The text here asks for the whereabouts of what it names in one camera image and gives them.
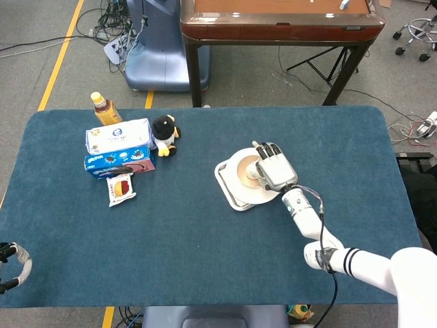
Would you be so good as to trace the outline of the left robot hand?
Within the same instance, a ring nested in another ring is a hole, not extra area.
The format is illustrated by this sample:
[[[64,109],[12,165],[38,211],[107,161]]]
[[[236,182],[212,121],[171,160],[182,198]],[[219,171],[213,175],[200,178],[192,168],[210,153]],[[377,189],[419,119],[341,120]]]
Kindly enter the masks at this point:
[[[17,260],[22,264],[23,269],[17,277],[1,282],[2,295],[4,295],[6,291],[22,285],[30,276],[33,266],[31,256],[26,249],[17,243],[1,243],[1,268],[8,263],[11,256],[16,256]]]

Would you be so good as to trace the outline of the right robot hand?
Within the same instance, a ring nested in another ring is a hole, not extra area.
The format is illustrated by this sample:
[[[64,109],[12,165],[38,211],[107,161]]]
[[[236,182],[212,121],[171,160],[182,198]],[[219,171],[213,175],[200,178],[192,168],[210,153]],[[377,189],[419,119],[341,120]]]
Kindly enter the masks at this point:
[[[259,184],[265,190],[287,193],[297,185],[297,173],[277,144],[252,141],[252,146],[260,157],[255,168]]]

